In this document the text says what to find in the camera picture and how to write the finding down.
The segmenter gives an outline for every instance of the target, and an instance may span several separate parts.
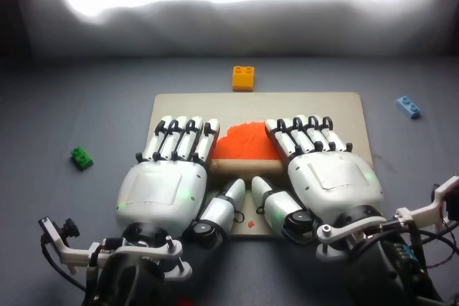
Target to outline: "gray table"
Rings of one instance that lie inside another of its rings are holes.
[[[255,91],[358,92],[387,215],[427,204],[432,184],[458,172],[459,59],[140,59],[4,70],[0,305],[80,305],[81,291],[42,256],[37,220],[72,217],[81,232],[73,247],[119,235],[118,188],[143,149],[155,95],[229,92],[236,64],[256,66]],[[402,95],[422,118],[394,106]],[[77,145],[95,161],[84,172],[69,161]],[[185,259],[197,273],[173,289],[197,305],[351,305],[341,266],[318,262],[314,250],[237,240],[206,258],[190,247]],[[430,263],[450,253],[436,242],[425,250]],[[431,271],[443,297],[459,291],[457,271],[457,257]]]

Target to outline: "lego brick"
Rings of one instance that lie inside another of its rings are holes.
[[[410,118],[418,118],[421,113],[421,109],[418,108],[416,103],[411,101],[407,96],[403,96],[397,100],[397,107]]]
[[[235,66],[232,71],[233,91],[253,91],[255,68],[251,66]]]
[[[80,146],[74,148],[71,154],[73,162],[80,170],[85,170],[94,164],[92,158]]]

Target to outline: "wooden board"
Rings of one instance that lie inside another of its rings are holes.
[[[296,115],[329,116],[333,120],[334,130],[342,141],[353,143],[353,152],[361,156],[370,166],[373,164],[361,100],[355,92],[233,92],[157,95],[147,141],[153,135],[158,122],[166,115],[202,116],[204,120],[217,118],[220,122],[220,137],[226,136],[228,128],[241,123],[264,122],[269,118],[293,118]],[[235,165],[228,164],[228,162],[213,163],[213,172],[224,174],[225,171],[228,171],[227,168],[222,168],[225,164],[230,165],[231,173],[238,172]],[[278,161],[250,161],[245,164],[254,166],[257,173],[265,169],[268,169],[268,172],[282,171],[282,166]],[[244,179],[250,177],[242,173],[247,170],[246,167],[240,170],[241,177]],[[275,236],[264,217],[255,213],[256,206],[250,191],[250,182],[246,185],[247,194],[242,206],[245,221],[235,224],[232,234]],[[215,191],[210,191],[209,195],[212,196],[214,193]],[[248,227],[250,221],[255,223],[251,229]]]

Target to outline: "yellow toy block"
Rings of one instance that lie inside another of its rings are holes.
[[[253,91],[255,81],[255,67],[235,66],[232,71],[233,91]]]

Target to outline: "blue lego brick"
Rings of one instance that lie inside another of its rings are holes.
[[[397,107],[410,118],[418,118],[421,114],[421,109],[407,96],[403,96],[397,100]]]

